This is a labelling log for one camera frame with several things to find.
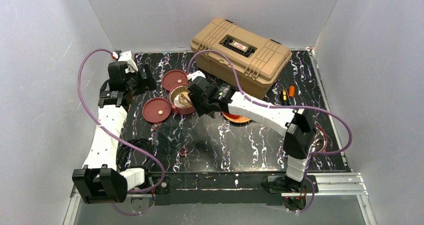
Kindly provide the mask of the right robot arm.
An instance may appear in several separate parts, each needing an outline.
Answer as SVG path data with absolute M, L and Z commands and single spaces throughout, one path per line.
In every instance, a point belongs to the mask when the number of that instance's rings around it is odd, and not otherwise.
M 287 106 L 275 108 L 271 103 L 236 91 L 227 83 L 221 86 L 211 84 L 202 76 L 191 78 L 187 88 L 198 116 L 225 112 L 249 118 L 282 135 L 283 150 L 287 154 L 285 175 L 299 183 L 304 180 L 317 132 L 307 110 Z

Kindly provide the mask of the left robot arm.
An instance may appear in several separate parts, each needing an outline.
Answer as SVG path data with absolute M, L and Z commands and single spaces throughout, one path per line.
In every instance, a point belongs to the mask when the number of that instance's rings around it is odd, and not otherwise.
M 144 167 L 119 168 L 118 138 L 135 95 L 148 86 L 131 59 L 113 61 L 107 67 L 109 78 L 100 88 L 99 124 L 82 168 L 75 169 L 72 181 L 86 204 L 122 203 L 128 191 L 146 182 Z

